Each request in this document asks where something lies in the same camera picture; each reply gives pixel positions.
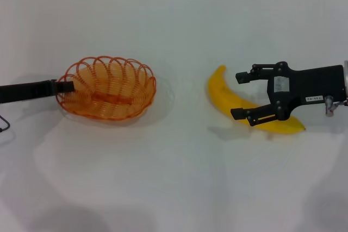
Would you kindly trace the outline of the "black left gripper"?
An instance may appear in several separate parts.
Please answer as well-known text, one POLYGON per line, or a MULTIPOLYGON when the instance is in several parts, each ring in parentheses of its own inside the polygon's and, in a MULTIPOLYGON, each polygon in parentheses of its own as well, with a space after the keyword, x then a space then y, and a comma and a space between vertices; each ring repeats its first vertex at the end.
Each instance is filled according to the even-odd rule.
POLYGON ((1 86, 1 104, 27 101, 74 92, 73 81, 45 80, 1 86))

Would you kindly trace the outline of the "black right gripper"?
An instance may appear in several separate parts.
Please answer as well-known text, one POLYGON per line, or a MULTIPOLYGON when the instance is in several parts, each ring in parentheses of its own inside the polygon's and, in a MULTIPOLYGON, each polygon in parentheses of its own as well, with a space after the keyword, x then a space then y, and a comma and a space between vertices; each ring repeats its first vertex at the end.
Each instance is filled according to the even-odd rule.
POLYGON ((342 65, 307 70, 292 70, 286 62, 253 64, 250 72, 235 75, 239 84, 268 80, 270 104, 231 109, 234 120, 247 120, 254 127, 276 120, 287 120, 292 111, 303 105, 345 101, 345 75, 342 65))

